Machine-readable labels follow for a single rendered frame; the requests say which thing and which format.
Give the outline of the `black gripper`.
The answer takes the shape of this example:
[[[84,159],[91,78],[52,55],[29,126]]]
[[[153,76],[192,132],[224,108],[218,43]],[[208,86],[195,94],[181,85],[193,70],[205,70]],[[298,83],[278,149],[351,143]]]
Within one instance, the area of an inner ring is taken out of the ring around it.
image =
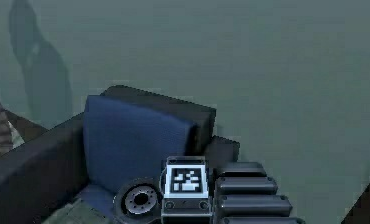
[[[161,200],[157,179],[135,179],[115,195],[113,221],[115,224],[160,224]]]

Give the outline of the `dark furniture edge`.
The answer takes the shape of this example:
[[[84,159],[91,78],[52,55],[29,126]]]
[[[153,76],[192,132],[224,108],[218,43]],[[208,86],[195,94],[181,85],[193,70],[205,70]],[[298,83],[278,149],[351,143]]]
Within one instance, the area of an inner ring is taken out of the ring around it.
[[[370,224],[370,183],[347,213],[341,224]]]

